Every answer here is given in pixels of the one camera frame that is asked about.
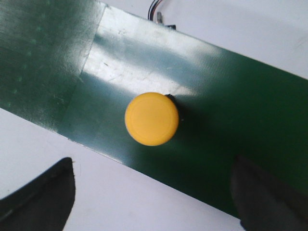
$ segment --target green duct tape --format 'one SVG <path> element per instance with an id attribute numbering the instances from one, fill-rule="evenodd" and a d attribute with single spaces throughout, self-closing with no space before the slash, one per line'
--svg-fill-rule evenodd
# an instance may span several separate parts
<path id="1" fill-rule="evenodd" d="M 235 216 L 236 154 L 308 195 L 307 80 L 95 1 L 0 6 L 2 108 Z M 124 124 L 148 91 L 184 117 L 157 147 Z"/>

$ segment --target round yellow knob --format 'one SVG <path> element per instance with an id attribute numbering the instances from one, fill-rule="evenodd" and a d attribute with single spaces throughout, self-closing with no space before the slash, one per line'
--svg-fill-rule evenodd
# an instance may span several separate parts
<path id="1" fill-rule="evenodd" d="M 179 114 L 167 96 L 149 92 L 130 102 L 125 112 L 125 125 L 137 142 L 157 146 L 173 137 L 179 125 Z"/>

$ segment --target yellow button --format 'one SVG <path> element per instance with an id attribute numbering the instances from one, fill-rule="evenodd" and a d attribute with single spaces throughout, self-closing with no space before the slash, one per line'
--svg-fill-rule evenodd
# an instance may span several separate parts
<path id="1" fill-rule="evenodd" d="M 130 102 L 125 112 L 125 125 L 137 142 L 156 146 L 173 137 L 179 125 L 179 114 L 167 96 L 149 92 Z"/>

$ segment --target white background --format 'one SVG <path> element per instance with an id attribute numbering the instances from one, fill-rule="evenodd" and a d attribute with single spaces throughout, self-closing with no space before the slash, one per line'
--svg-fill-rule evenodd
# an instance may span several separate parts
<path id="1" fill-rule="evenodd" d="M 152 0 L 106 0 L 146 17 Z M 305 0 L 164 0 L 178 31 L 308 78 Z M 0 197 L 70 156 L 76 201 L 65 227 L 82 230 L 240 231 L 239 220 L 0 109 Z"/>

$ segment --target circular cap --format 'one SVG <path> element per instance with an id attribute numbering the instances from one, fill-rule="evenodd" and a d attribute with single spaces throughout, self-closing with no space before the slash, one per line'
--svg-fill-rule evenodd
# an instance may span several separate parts
<path id="1" fill-rule="evenodd" d="M 137 142 L 156 146 L 173 137 L 179 125 L 179 114 L 167 96 L 149 92 L 130 102 L 125 112 L 125 125 Z"/>

